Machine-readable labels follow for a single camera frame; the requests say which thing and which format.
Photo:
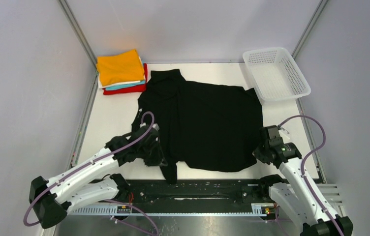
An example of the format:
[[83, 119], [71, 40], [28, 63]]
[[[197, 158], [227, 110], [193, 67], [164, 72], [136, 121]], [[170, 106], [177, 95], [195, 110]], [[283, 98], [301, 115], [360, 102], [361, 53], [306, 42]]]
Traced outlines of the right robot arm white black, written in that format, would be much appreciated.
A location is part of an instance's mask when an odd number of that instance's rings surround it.
[[257, 195], [262, 201], [277, 203], [301, 227], [302, 236], [352, 235], [350, 218], [331, 206], [307, 172], [298, 148], [283, 141], [278, 126], [260, 129], [260, 144], [253, 155], [280, 171], [259, 180]]

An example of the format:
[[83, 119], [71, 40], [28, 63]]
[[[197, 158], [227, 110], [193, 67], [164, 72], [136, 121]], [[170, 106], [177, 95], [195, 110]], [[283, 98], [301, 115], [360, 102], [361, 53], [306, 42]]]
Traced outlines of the black t shirt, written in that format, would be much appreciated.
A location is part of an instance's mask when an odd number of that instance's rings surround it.
[[167, 161], [160, 169], [169, 184], [178, 180], [178, 162], [219, 172], [239, 172], [257, 162], [253, 153], [263, 114], [252, 88], [187, 81], [179, 69], [151, 71], [133, 130], [152, 120], [147, 112], [159, 126]]

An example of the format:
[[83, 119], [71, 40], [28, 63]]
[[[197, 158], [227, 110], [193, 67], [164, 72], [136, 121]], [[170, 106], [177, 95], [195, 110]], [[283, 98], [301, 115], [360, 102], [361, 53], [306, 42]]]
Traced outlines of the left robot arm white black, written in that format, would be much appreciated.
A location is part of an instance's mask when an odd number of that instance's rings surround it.
[[[130, 192], [127, 181], [121, 174], [110, 172], [138, 158], [148, 167], [167, 165], [158, 131], [156, 123], [142, 123], [135, 132], [113, 137], [76, 167], [49, 179], [33, 179], [29, 202], [41, 227], [55, 226], [69, 213], [95, 202], [125, 201]], [[106, 174], [110, 176], [98, 180]]]

